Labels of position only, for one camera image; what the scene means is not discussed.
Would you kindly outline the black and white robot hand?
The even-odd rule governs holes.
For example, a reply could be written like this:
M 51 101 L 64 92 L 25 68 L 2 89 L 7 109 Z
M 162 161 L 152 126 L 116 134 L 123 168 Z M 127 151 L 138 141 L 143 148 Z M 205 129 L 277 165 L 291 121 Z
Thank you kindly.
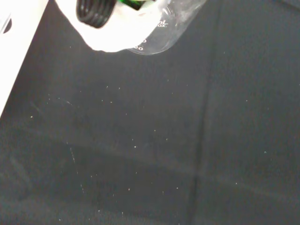
M 57 6 L 85 43 L 115 53 L 141 44 L 157 27 L 165 0 L 58 0 Z

